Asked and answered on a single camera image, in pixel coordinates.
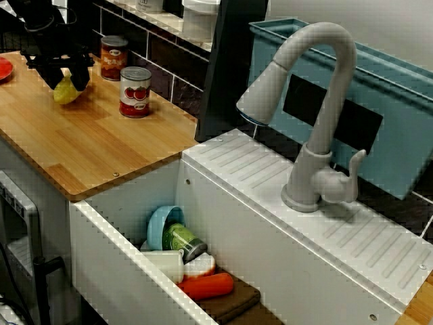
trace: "red plate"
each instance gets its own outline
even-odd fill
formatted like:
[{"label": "red plate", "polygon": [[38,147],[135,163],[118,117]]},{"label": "red plate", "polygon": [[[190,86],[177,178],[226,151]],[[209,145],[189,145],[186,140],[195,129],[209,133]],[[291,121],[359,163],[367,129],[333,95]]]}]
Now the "red plate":
[{"label": "red plate", "polygon": [[0,56],[0,80],[10,76],[13,68],[12,63],[9,60]]}]

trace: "white sink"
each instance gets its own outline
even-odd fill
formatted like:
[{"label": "white sink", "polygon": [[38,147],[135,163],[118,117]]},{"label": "white sink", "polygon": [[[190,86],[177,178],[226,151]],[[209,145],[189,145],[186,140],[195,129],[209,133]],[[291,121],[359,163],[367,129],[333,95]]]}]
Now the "white sink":
[{"label": "white sink", "polygon": [[293,211],[280,197],[291,168],[234,130],[71,204],[74,286],[109,325],[216,324],[137,250],[152,211],[175,204],[286,324],[394,325],[432,271],[433,246],[359,203]]}]

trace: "butcher block counter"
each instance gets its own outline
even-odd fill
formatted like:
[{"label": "butcher block counter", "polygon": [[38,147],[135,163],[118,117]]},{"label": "butcher block counter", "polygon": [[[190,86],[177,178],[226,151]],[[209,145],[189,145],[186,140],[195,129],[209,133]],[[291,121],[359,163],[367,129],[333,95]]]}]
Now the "butcher block counter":
[{"label": "butcher block counter", "polygon": [[121,115],[119,82],[101,78],[99,62],[89,69],[86,90],[63,106],[23,56],[1,56],[14,71],[0,83],[0,135],[71,202],[176,160],[197,144],[196,119],[155,93],[149,116]]}]

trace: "white faucet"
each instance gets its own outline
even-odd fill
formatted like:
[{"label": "white faucet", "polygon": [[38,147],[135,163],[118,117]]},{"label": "white faucet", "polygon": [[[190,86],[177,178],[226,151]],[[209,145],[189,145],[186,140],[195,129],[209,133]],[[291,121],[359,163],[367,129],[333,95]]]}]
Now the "white faucet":
[{"label": "white faucet", "polygon": [[278,49],[271,63],[237,102],[240,114],[256,125],[268,125],[295,61],[308,49],[328,44],[336,53],[336,67],[311,132],[294,163],[289,182],[281,191],[282,200],[292,209],[310,213],[326,202],[352,202],[358,196],[357,174],[366,151],[357,152],[349,162],[350,177],[329,167],[331,142],[343,108],[346,92],[357,63],[352,36],[340,25],[319,22],[295,32]]}]

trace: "lemon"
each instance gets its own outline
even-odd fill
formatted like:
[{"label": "lemon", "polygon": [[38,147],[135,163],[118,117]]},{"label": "lemon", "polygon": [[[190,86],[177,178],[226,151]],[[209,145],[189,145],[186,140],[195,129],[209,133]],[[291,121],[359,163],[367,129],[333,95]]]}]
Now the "lemon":
[{"label": "lemon", "polygon": [[54,89],[54,101],[61,105],[73,102],[82,91],[77,91],[70,80],[70,75],[66,75]]}]

